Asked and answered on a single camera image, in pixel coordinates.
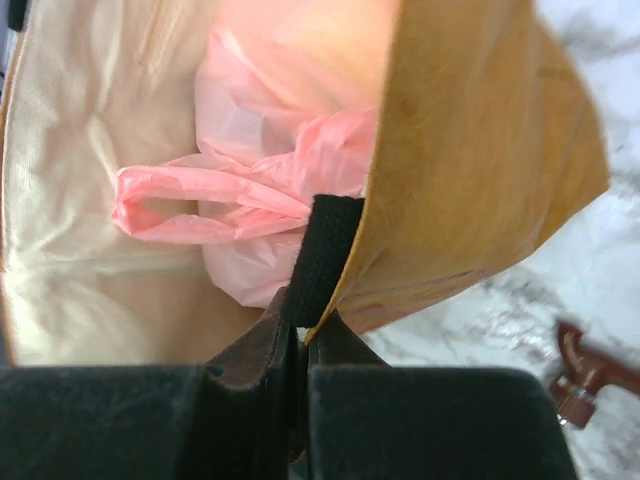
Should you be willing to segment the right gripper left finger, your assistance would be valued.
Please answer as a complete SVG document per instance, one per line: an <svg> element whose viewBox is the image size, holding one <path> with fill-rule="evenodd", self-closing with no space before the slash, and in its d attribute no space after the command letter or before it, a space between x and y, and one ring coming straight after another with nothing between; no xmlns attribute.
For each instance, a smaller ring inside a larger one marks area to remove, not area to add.
<svg viewBox="0 0 640 480"><path fill-rule="evenodd" d="M299 456L297 336L281 289L199 364L1 372L5 479L285 479Z"/></svg>

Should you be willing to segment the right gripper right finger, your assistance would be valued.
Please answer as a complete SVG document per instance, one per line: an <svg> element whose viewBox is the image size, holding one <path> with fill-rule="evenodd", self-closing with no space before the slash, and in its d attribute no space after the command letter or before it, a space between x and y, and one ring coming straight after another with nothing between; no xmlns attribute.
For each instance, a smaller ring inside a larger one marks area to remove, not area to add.
<svg viewBox="0 0 640 480"><path fill-rule="evenodd" d="M531 374L392 367L332 313L307 367L312 479L577 478L555 409Z"/></svg>

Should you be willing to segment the yellow Trader Joe's tote bag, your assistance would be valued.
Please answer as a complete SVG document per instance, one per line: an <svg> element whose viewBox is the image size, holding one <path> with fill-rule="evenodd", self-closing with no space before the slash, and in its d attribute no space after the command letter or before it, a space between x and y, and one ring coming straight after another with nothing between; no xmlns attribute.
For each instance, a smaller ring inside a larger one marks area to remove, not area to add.
<svg viewBox="0 0 640 480"><path fill-rule="evenodd" d="M216 24L285 106L374 110L357 198L317 195L293 274L363 333L528 257L602 194L589 95L529 1L32 1L1 105L1 325L16 365L199 362L263 308L198 245L112 220L117 173L198 150Z"/></svg>

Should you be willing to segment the pink plastic grocery bag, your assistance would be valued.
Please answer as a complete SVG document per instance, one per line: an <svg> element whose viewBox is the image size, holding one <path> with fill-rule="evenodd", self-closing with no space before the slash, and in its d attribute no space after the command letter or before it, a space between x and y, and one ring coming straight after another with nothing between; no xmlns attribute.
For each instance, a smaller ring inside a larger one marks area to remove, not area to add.
<svg viewBox="0 0 640 480"><path fill-rule="evenodd" d="M138 240L200 246L216 287L263 308L291 277L314 198L362 194L376 113L285 106L223 24L194 105L197 152L121 169L112 220Z"/></svg>

